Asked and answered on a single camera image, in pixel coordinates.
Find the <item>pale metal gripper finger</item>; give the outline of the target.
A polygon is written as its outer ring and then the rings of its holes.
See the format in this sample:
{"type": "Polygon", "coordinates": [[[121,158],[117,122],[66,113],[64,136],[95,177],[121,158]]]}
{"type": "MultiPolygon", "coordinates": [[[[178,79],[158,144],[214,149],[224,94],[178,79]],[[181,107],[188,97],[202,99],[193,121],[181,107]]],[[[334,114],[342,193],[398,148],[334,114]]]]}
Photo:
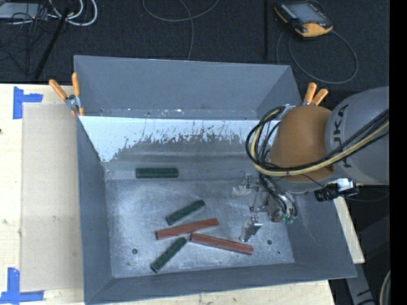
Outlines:
{"type": "Polygon", "coordinates": [[[251,173],[245,173],[242,181],[233,186],[231,195],[234,197],[248,196],[255,190],[255,185],[252,182],[253,175],[251,173]]]}
{"type": "Polygon", "coordinates": [[[248,242],[252,236],[256,235],[262,226],[263,223],[260,222],[257,214],[247,216],[242,224],[239,241],[248,242]]]}

